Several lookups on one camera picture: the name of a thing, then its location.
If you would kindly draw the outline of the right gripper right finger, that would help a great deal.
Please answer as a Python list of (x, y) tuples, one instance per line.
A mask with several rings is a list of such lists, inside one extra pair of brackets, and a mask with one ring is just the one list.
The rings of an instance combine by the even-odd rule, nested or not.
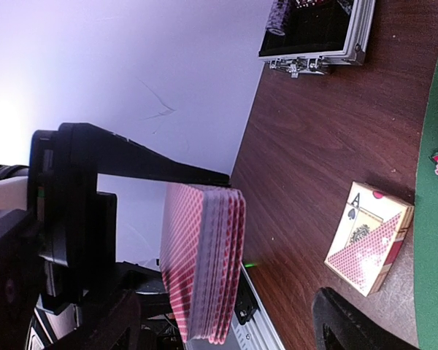
[(384, 330), (330, 287), (320, 288), (312, 302), (318, 349), (414, 349)]

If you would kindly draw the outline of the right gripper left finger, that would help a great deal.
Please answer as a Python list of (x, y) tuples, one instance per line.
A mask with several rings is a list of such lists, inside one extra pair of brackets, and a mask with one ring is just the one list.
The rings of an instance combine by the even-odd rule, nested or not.
[(141, 307), (138, 294), (120, 290), (100, 306), (91, 305), (86, 317), (67, 306), (59, 315), (36, 307), (24, 349), (138, 349)]

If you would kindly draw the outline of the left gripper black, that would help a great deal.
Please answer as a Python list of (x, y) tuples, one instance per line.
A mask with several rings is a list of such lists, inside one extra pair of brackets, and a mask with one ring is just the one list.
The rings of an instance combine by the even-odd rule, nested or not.
[(111, 131), (64, 123), (34, 133), (27, 166), (0, 165), (0, 317), (107, 306), (117, 198), (97, 180), (115, 171), (116, 144)]

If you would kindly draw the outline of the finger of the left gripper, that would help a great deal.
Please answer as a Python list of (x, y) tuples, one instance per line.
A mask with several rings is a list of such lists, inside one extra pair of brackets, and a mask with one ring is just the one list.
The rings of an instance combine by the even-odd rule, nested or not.
[(162, 182), (228, 187), (227, 174), (179, 163), (124, 136), (91, 127), (93, 158), (100, 174)]
[(83, 315), (93, 317), (120, 292), (134, 293), (142, 320), (170, 314), (172, 307), (161, 273), (130, 262), (116, 262), (101, 268), (87, 283)]

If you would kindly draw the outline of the pink-backed playing card deck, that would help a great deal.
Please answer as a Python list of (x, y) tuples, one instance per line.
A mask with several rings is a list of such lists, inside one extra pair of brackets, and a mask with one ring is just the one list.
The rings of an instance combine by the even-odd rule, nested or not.
[(237, 299), (246, 201), (238, 189), (168, 185), (160, 271), (182, 341), (226, 341)]

